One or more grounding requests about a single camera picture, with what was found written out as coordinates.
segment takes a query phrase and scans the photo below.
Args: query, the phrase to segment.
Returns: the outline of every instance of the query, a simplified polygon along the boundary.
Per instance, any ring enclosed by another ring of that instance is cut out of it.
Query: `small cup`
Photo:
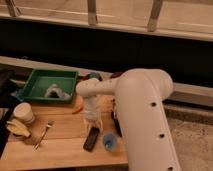
[[[26,124],[30,124],[35,120],[31,105],[26,102],[17,105],[13,111],[13,115]]]
[[[112,151],[117,146],[117,137],[112,133],[107,133],[103,136],[102,143],[107,151]]]

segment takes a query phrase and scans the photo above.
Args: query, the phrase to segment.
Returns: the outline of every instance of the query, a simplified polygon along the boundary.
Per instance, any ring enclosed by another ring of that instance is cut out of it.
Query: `small object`
[[[45,129],[41,135],[41,137],[39,138],[39,140],[37,141],[36,145],[34,146],[34,149],[36,150],[40,144],[41,144],[41,141],[43,140],[44,136],[46,135],[47,131],[52,127],[52,125],[54,124],[53,121],[48,121],[47,125],[45,126]]]
[[[100,131],[99,131],[98,128],[92,127],[90,129],[89,135],[88,135],[88,137],[87,137],[87,139],[86,139],[86,141],[83,145],[83,148],[86,151],[92,151],[92,149],[94,148],[94,145],[96,143],[99,132]]]
[[[117,138],[112,133],[107,133],[103,136],[103,145],[107,151],[112,151],[117,146]]]
[[[17,136],[21,135],[28,138],[31,135],[27,127],[17,119],[7,121],[7,129]]]
[[[66,92],[63,92],[57,84],[52,84],[47,90],[44,97],[50,98],[59,98],[62,100],[67,100],[70,98],[70,95]]]
[[[114,121],[115,129],[116,129],[118,135],[119,135],[120,137],[122,137],[120,124],[119,124],[118,119],[115,117],[115,114],[114,114],[114,113],[115,113],[114,111],[111,112],[111,118],[112,118],[113,121]]]
[[[89,74],[87,74],[86,76],[83,77],[83,80],[88,80],[91,78],[97,78],[99,81],[103,80],[103,78],[101,77],[101,75],[98,72],[90,72]]]
[[[30,124],[35,120],[31,105],[29,103],[20,103],[13,111],[14,116],[20,121]]]

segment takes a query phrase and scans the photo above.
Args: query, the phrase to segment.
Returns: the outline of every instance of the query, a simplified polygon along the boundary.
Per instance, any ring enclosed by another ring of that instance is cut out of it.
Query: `plastic container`
[[[77,71],[33,70],[21,94],[24,101],[47,103],[70,103],[78,78]],[[46,90],[56,84],[63,92],[70,95],[68,99],[45,97]]]

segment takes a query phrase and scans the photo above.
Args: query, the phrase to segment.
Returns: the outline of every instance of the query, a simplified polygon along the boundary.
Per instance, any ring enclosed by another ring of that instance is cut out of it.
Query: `blue cup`
[[[112,151],[117,146],[117,137],[112,133],[107,133],[103,136],[102,143],[107,151]]]

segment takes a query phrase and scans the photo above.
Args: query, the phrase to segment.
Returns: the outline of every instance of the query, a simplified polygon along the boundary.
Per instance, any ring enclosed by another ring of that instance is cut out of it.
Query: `toy banana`
[[[27,138],[30,136],[30,132],[27,127],[17,119],[7,121],[7,129],[15,135],[22,135]]]

